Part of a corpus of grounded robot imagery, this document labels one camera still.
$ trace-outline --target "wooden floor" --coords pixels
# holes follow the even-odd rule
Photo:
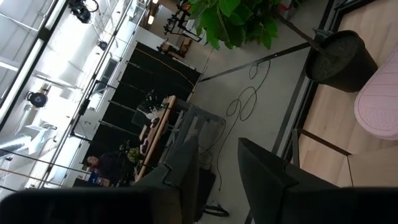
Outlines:
[[[346,29],[359,34],[381,65],[398,41],[398,0],[378,0],[345,15],[340,30]],[[304,129],[353,154],[390,148],[398,151],[398,141],[375,138],[356,122],[356,95],[320,85]],[[344,156],[305,136],[299,141],[303,169],[341,187],[351,185]]]

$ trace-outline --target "electrical cord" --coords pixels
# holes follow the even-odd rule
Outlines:
[[[162,63],[162,64],[164,64],[166,67],[169,67],[171,70],[173,70],[173,71],[175,71],[175,72],[177,72],[178,74],[180,74],[182,77],[184,77],[184,79],[186,79],[186,81],[188,81],[189,82],[189,84],[191,84],[191,86],[192,86],[192,88],[193,88],[193,90],[195,89],[195,85],[191,82],[191,80],[189,80],[183,73],[181,73],[180,71],[178,71],[178,70],[176,70],[176,69],[174,69],[173,67],[171,67],[170,65],[167,65],[166,63],[164,63],[163,61],[161,61],[161,60],[159,60],[159,59],[157,59],[157,58],[155,58],[154,56],[152,56],[152,55],[150,55],[150,54],[148,54],[147,52],[144,52],[144,51],[142,51],[142,50],[140,50],[140,49],[137,49],[136,48],[136,50],[138,50],[139,52],[141,52],[141,53],[143,53],[143,54],[145,54],[145,55],[147,55],[147,56],[149,56],[149,57],[151,57],[151,58],[153,58],[153,59],[155,59],[156,61],[158,61],[158,62],[160,62],[160,63]]]
[[[227,117],[233,116],[234,114],[237,114],[237,115],[236,115],[236,119],[234,120],[234,122],[233,122],[231,128],[229,129],[228,133],[226,134],[226,136],[225,136],[225,138],[224,138],[224,141],[223,141],[223,143],[221,144],[221,147],[220,147],[220,149],[219,149],[219,151],[218,151],[218,153],[217,153],[216,168],[217,168],[217,173],[218,173],[218,175],[219,175],[219,177],[220,177],[220,186],[219,186],[219,188],[218,188],[218,191],[221,191],[221,188],[222,188],[222,186],[223,186],[223,178],[222,178],[222,176],[221,176],[220,168],[219,168],[219,165],[218,165],[218,164],[219,164],[219,158],[220,158],[221,151],[223,150],[223,147],[224,147],[224,145],[225,145],[225,142],[226,142],[226,140],[228,139],[229,135],[231,134],[232,130],[234,129],[234,127],[235,127],[236,123],[238,122],[238,120],[240,120],[240,121],[246,121],[246,120],[248,120],[248,119],[250,118],[250,116],[251,116],[251,115],[253,114],[253,112],[254,112],[254,109],[255,109],[256,104],[257,104],[257,91],[258,91],[258,90],[261,88],[261,86],[264,84],[264,82],[265,82],[265,80],[266,80],[266,78],[267,78],[267,76],[268,76],[268,74],[269,74],[269,71],[270,71],[270,69],[271,69],[271,61],[268,60],[268,61],[265,61],[265,62],[268,62],[267,72],[266,72],[266,74],[264,75],[264,78],[261,80],[259,86],[258,86],[257,88],[255,88],[254,86],[248,86],[248,87],[245,88],[245,89],[239,94],[239,96],[238,96],[235,100],[233,100],[233,101],[229,104],[229,106],[227,107],[227,110],[226,110],[226,116],[227,116]],[[259,65],[262,64],[262,63],[264,63],[264,62],[261,62],[261,63],[259,63],[259,64],[257,64],[257,65],[253,65],[253,66],[250,68],[250,70],[249,70],[249,79],[250,79],[250,80],[253,80],[253,79],[257,76],[258,67],[259,67]],[[251,95],[249,96],[249,98],[247,99],[247,101],[243,104],[243,102],[242,102],[242,100],[241,100],[241,97],[245,94],[245,92],[247,92],[247,91],[249,91],[249,90],[252,90],[252,93],[251,93]],[[249,103],[250,101],[252,101],[252,99],[253,99],[253,101],[254,101],[254,102],[253,102],[253,106],[252,106],[251,109],[248,109],[248,108],[247,108],[248,103]],[[244,115],[244,112],[245,112],[246,110],[249,110],[249,112],[248,112],[248,114],[245,116],[245,115]],[[207,148],[207,149],[205,149],[204,147],[201,147],[201,146],[200,146],[201,148],[205,149],[205,151],[203,151],[202,153],[200,153],[200,155],[202,155],[202,154],[204,154],[204,153],[206,153],[206,152],[210,152],[210,149],[211,149],[213,146],[215,146],[215,145],[218,143],[218,141],[221,139],[221,137],[223,136],[225,129],[226,129],[226,120],[224,119],[224,128],[223,128],[223,130],[222,130],[222,132],[221,132],[219,138],[218,138],[209,148]],[[213,155],[211,154],[211,161],[210,161],[208,164],[211,164],[211,163],[212,163],[212,160],[213,160]]]

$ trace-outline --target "potted plant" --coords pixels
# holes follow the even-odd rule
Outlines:
[[[220,48],[240,47],[256,40],[268,49],[278,38],[276,20],[305,39],[312,51],[305,71],[309,79],[337,89],[359,91],[376,72],[377,65],[357,33],[345,30],[316,43],[279,14],[280,0],[189,0],[191,19],[199,19],[197,33],[206,30],[207,41]]]
[[[128,152],[127,152],[127,158],[129,159],[130,162],[132,163],[137,163],[140,160],[144,159],[144,155],[142,155],[139,152],[139,148],[138,147],[134,147],[131,148]]]

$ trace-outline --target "white floor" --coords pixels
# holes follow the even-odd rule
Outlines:
[[[304,32],[312,35],[311,29],[319,25],[327,2],[328,0],[309,1],[296,12],[291,21]],[[234,50],[221,47],[219,51],[213,50],[209,45],[202,46],[193,43],[185,62],[196,67],[198,71],[202,71],[205,69],[206,61],[208,60],[207,69],[203,77],[210,77],[303,42],[304,40],[294,32],[280,25],[279,38],[274,40],[270,50],[257,45],[257,43],[250,43]],[[249,205],[239,174],[237,158],[238,138],[248,138],[267,150],[272,149],[308,50],[301,50],[272,60],[270,72],[261,89],[257,92],[258,99],[254,112],[246,121],[237,121],[220,153],[218,167],[223,179],[221,191],[218,190],[220,175],[216,168],[217,153],[237,116],[235,114],[227,117],[226,109],[246,87],[258,87],[266,75],[268,62],[259,66],[257,76],[253,80],[249,79],[249,68],[244,68],[198,84],[193,103],[227,120],[226,131],[211,150],[213,154],[211,171],[216,174],[217,178],[209,197],[209,202],[216,200],[230,213],[228,218],[204,215],[201,223],[244,223],[249,211]],[[250,94],[251,92],[248,91],[241,97],[243,103],[246,102]],[[252,102],[249,103],[248,110],[252,107],[250,104],[252,105]],[[207,125],[200,136],[201,146],[208,147],[212,145],[221,134],[222,129],[223,127],[219,124],[211,123]]]

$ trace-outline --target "small plant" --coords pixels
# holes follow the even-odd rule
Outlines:
[[[127,152],[127,158],[129,159],[130,162],[133,162],[133,163],[138,162],[140,157],[141,157],[141,153],[139,152],[138,147],[131,148]]]

